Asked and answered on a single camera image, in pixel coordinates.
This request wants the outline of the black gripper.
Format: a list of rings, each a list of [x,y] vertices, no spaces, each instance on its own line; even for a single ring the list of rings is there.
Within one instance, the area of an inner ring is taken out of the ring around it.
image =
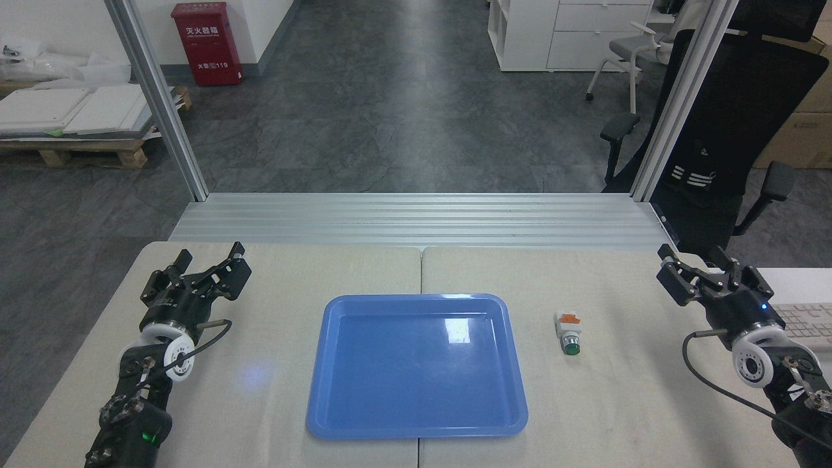
[[[709,251],[710,262],[721,270],[716,273],[716,279],[704,270],[683,263],[669,244],[662,244],[657,254],[662,258],[662,266],[656,278],[679,306],[696,299],[700,287],[715,289],[717,284],[722,290],[730,291],[705,296],[705,318],[713,329],[725,329],[726,338],[737,338],[751,331],[755,324],[785,327],[768,303],[774,292],[761,273],[754,266],[730,257],[720,246]]]
[[[176,323],[189,333],[196,333],[196,325],[207,322],[209,318],[207,299],[225,297],[236,300],[240,296],[252,275],[243,258],[245,252],[243,244],[235,242],[225,261],[205,272],[186,275],[185,286],[190,290],[186,291],[170,289],[181,282],[192,261],[190,252],[182,249],[174,263],[164,270],[155,270],[149,276],[142,291],[142,302],[148,311],[140,321],[140,331],[151,323]]]

